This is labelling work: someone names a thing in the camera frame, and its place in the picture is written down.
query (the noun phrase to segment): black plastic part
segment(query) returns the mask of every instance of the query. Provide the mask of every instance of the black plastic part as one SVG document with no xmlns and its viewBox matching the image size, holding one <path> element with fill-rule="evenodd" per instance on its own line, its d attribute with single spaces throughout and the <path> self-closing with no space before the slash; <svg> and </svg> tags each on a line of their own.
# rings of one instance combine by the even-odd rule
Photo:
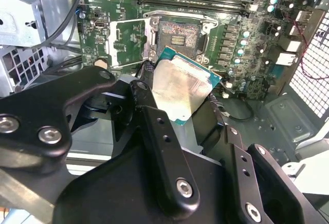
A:
<svg viewBox="0 0 329 224">
<path fill-rule="evenodd" d="M 0 134 L 0 147 L 3 148 L 0 150 L 0 166 L 42 173 L 58 168 L 71 147 L 70 128 L 82 103 L 107 91 L 114 82 L 115 77 L 104 69 L 86 67 L 64 78 L 0 99 L 0 115 L 15 117 L 20 123 L 15 132 Z M 47 144 L 38 139 L 40 129 L 48 126 L 55 127 L 62 134 L 58 143 Z"/>
<path fill-rule="evenodd" d="M 148 154 L 135 147 L 74 180 L 59 198 L 53 224 L 83 223 L 227 223 L 223 212 L 223 168 L 183 152 L 202 195 L 190 218 L 175 222 L 156 198 L 156 178 Z"/>
<path fill-rule="evenodd" d="M 248 153 L 255 165 L 264 209 L 275 223 L 327 223 L 283 172 L 269 151 L 253 144 L 248 148 Z"/>
</svg>

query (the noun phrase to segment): hole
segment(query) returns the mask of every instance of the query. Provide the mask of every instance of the hole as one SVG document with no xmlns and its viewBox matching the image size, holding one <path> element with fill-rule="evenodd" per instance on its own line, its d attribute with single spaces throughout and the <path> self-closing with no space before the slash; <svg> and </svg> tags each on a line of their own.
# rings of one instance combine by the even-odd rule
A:
<svg viewBox="0 0 329 224">
<path fill-rule="evenodd" d="M 21 74 L 21 73 L 23 72 L 23 67 L 22 67 L 22 65 L 19 65 L 19 66 L 17 67 L 17 70 L 19 71 L 19 74 Z"/>
<path fill-rule="evenodd" d="M 38 75 L 38 71 L 36 70 L 36 67 L 33 65 L 31 66 L 31 70 L 32 70 L 32 74 L 35 77 L 36 75 Z"/>
<path fill-rule="evenodd" d="M 26 70 L 27 68 L 29 68 L 29 63 L 27 63 L 27 61 L 24 61 L 23 66 L 24 66 L 24 69 Z"/>
<path fill-rule="evenodd" d="M 255 210 L 251 210 L 252 215 L 258 217 L 258 213 Z"/>
<path fill-rule="evenodd" d="M 247 159 L 246 159 L 244 156 L 241 156 L 241 159 L 242 159 L 244 162 L 247 162 Z"/>
<path fill-rule="evenodd" d="M 40 71 L 40 72 L 42 72 L 42 71 L 43 71 L 43 69 L 42 69 L 42 66 L 41 66 L 41 64 L 40 64 L 40 63 L 38 64 L 38 68 L 39 68 L 39 71 Z"/>
<path fill-rule="evenodd" d="M 67 121 L 67 123 L 70 123 L 71 118 L 72 118 L 72 115 L 68 115 L 68 116 L 66 116 L 66 121 Z"/>
<path fill-rule="evenodd" d="M 30 23 L 26 22 L 25 25 L 27 27 L 32 27 L 33 29 L 37 29 L 38 28 L 38 26 L 36 24 L 36 21 L 31 21 Z"/>
<path fill-rule="evenodd" d="M 105 79 L 110 79 L 111 76 L 109 75 L 109 73 L 107 71 L 100 71 L 99 75 Z"/>
<path fill-rule="evenodd" d="M 114 106 L 112 110 L 113 110 L 113 113 L 118 115 L 119 113 L 122 112 L 122 107 L 121 106 Z"/>
<path fill-rule="evenodd" d="M 18 65 L 18 64 L 21 62 L 21 58 L 20 58 L 20 56 L 19 56 L 19 55 L 16 55 L 16 56 L 14 57 L 14 61 L 15 61 L 15 64 Z"/>
<path fill-rule="evenodd" d="M 8 54 L 4 55 L 2 57 L 2 59 L 5 62 L 5 66 L 6 66 L 7 70 L 10 71 L 14 67 L 14 62 L 12 60 L 11 54 L 8 53 Z"/>
<path fill-rule="evenodd" d="M 20 77 L 19 75 L 17 74 L 17 71 L 16 69 L 14 69 L 13 71 L 11 71 L 9 73 L 9 77 L 13 79 L 15 85 L 18 84 L 20 82 Z"/>
<path fill-rule="evenodd" d="M 170 142 L 170 137 L 168 137 L 167 135 L 164 135 L 162 138 L 165 142 L 167 142 L 167 143 Z"/>
<path fill-rule="evenodd" d="M 26 70 L 26 75 L 29 81 L 31 81 L 33 79 L 32 73 L 30 69 Z"/>
<path fill-rule="evenodd" d="M 162 118 L 157 118 L 156 120 L 161 125 L 163 125 L 165 123 Z"/>
<path fill-rule="evenodd" d="M 242 171 L 246 176 L 250 177 L 250 173 L 247 170 L 243 169 Z"/>
<path fill-rule="evenodd" d="M 141 89 L 148 89 L 148 87 L 147 87 L 144 83 L 142 83 L 142 82 L 138 82 L 138 83 L 137 83 L 137 86 L 138 86 L 139 88 L 141 88 Z"/>
</svg>

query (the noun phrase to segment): gray metal surface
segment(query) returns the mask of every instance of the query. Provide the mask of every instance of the gray metal surface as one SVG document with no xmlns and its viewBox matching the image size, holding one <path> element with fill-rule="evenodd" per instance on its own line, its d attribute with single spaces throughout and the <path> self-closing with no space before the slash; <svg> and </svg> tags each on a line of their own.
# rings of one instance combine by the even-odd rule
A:
<svg viewBox="0 0 329 224">
<path fill-rule="evenodd" d="M 0 0 L 0 45 L 31 47 L 44 40 L 36 0 Z"/>
<path fill-rule="evenodd" d="M 50 223 L 54 205 L 18 180 L 0 170 L 0 193 L 15 206 L 24 208 L 44 223 Z"/>
<path fill-rule="evenodd" d="M 298 143 L 315 133 L 315 127 L 288 95 L 278 97 L 266 108 L 287 142 Z"/>
</svg>

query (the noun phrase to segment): metal frame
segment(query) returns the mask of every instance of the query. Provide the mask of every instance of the metal frame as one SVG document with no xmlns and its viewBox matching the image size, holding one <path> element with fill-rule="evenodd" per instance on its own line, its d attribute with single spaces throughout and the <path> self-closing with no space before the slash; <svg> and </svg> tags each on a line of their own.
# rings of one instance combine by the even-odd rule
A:
<svg viewBox="0 0 329 224">
<path fill-rule="evenodd" d="M 216 106 L 207 99 L 205 107 L 212 116 L 194 120 L 214 122 L 197 142 L 222 166 L 182 151 L 144 82 L 115 82 L 100 67 L 0 99 L 1 204 L 46 223 L 273 223 L 273 213 L 289 222 L 291 211 L 298 223 L 324 223 L 269 151 L 252 145 L 246 152 Z M 116 153 L 74 179 L 64 164 L 71 133 L 97 119 L 114 122 Z M 268 205 L 273 199 L 279 208 Z"/>
</svg>

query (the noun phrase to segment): circuit board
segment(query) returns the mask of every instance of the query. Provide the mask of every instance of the circuit board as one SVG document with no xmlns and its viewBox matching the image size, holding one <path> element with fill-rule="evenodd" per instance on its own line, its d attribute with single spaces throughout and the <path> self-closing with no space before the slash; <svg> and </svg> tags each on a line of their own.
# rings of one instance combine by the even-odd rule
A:
<svg viewBox="0 0 329 224">
<path fill-rule="evenodd" d="M 286 16 L 302 25 L 303 0 L 81 0 L 78 31 L 84 65 L 119 76 L 172 47 L 231 83 L 230 97 L 262 99 L 297 56 L 282 37 L 298 37 Z"/>
</svg>

